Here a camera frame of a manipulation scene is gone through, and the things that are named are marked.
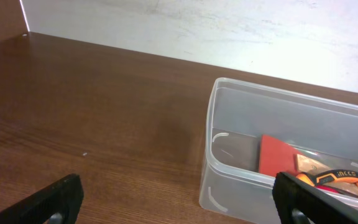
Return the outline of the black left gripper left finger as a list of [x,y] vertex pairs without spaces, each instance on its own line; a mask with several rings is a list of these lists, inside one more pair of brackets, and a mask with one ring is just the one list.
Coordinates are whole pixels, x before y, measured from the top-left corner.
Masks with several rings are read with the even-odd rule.
[[83,198],[80,176],[69,174],[0,211],[0,224],[74,224]]

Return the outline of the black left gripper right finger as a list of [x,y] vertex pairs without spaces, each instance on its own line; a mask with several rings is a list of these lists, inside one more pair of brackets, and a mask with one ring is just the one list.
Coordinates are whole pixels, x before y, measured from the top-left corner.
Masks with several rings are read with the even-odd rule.
[[272,195],[282,223],[358,224],[358,210],[287,172],[276,175]]

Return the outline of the red black cutting pliers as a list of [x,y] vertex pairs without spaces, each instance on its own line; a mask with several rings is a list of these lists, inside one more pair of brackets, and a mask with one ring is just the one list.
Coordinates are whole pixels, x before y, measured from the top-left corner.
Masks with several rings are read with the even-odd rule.
[[354,184],[317,185],[316,188],[358,198],[358,187]]

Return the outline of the orange scraper wooden handle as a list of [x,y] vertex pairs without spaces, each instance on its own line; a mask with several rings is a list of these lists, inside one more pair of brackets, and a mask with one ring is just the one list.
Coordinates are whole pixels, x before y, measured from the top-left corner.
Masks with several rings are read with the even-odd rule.
[[[358,162],[328,154],[297,149],[281,140],[263,135],[260,142],[259,173],[275,177],[279,172],[297,176],[301,172],[316,175],[328,170],[358,172]],[[327,183],[347,184],[343,182]]]

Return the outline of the yellow black needle-nose pliers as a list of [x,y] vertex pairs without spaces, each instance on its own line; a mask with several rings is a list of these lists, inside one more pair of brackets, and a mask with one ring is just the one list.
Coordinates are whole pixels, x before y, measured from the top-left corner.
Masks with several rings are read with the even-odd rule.
[[358,172],[345,169],[328,170],[322,173],[312,175],[307,172],[301,172],[296,176],[297,179],[316,187],[327,183],[343,182],[348,184],[356,184],[358,187]]

